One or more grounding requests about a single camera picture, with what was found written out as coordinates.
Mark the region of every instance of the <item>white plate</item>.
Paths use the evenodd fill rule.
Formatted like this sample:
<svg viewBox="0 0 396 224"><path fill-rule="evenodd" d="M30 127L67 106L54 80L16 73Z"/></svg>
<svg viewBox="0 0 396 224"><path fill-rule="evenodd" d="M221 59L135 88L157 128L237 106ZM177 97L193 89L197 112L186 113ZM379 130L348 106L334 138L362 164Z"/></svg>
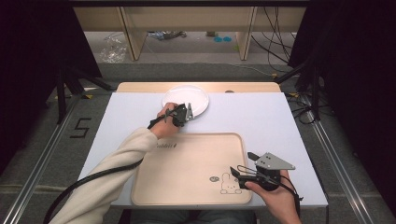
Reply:
<svg viewBox="0 0 396 224"><path fill-rule="evenodd" d="M163 97L163 106L173 102L178 105L191 103L192 114L196 117L202 114L209 105L209 96L199 87L191 85L176 86Z"/></svg>

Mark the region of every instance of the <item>human arm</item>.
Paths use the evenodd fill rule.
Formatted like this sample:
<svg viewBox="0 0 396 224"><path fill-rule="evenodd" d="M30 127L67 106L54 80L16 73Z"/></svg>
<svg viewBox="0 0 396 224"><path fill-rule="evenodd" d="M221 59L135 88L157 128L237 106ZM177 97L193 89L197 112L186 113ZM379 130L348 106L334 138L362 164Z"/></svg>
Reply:
<svg viewBox="0 0 396 224"><path fill-rule="evenodd" d="M158 116L162 115L166 108L173 109L174 106L167 104ZM156 147L158 139L177 131L178 128L173 125L171 118L167 118L166 122L160 120L150 130L139 128L129 135L116 151L93 168L89 175L136 163ZM94 179L80 186L74 190L51 223L102 223L103 215L111 202L119 198L123 185L134 173L135 169L126 170Z"/></svg>
<svg viewBox="0 0 396 224"><path fill-rule="evenodd" d="M280 174L289 178L289 173L286 170L280 171ZM290 189L293 189L291 183L285 179L282 179L282 184L286 185ZM276 217L282 224L299 224L299 219L294 203L294 196L286 189L279 187L273 191L267 191L260 187L258 184L253 182L247 182L246 187L257 193L265 201L271 214Z"/></svg>

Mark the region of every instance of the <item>sweater sleeve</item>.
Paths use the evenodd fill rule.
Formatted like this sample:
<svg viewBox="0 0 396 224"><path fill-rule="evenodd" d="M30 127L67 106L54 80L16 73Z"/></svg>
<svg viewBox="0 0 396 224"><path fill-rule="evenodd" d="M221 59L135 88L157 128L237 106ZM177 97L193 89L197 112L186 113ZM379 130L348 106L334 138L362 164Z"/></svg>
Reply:
<svg viewBox="0 0 396 224"><path fill-rule="evenodd" d="M157 140L150 130L137 129L122 142L119 149L93 168L90 175L140 161L155 148ZM105 175L75 189L50 223L102 223L111 202L119 198L124 184L134 172L135 169Z"/></svg>

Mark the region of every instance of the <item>human hand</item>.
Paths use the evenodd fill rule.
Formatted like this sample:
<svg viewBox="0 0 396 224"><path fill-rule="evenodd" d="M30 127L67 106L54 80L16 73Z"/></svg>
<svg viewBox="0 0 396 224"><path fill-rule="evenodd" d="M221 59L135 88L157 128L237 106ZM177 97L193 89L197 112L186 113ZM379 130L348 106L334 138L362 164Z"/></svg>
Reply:
<svg viewBox="0 0 396 224"><path fill-rule="evenodd" d="M287 179L290 179L288 171L281 170L280 174L285 176ZM285 178L281 177L281 182L290 189L293 189L291 183ZM247 182L245 186L262 197L271 214L276 217L280 223L301 223L294 204L294 197L286 189L279 187L273 191L267 191L260 187L260 185L253 182Z"/></svg>
<svg viewBox="0 0 396 224"><path fill-rule="evenodd" d="M164 115L167 109L173 110L175 107L177 107L177 104L166 103L163 109L157 114L157 118ZM173 124L172 119L173 118L171 116L166 118L166 122L165 119L161 119L152 128L150 128L151 132L154 133L158 139L177 133L179 127Z"/></svg>

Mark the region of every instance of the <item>wooden tray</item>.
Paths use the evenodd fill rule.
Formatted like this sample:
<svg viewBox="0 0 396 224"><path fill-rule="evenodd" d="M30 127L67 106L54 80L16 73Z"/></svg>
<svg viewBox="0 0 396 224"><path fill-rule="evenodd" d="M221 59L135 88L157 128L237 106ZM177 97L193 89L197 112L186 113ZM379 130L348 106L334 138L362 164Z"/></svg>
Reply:
<svg viewBox="0 0 396 224"><path fill-rule="evenodd" d="M161 139L146 154L134 178L137 205L247 203L251 191L240 189L230 166L246 166L237 133L179 133Z"/></svg>

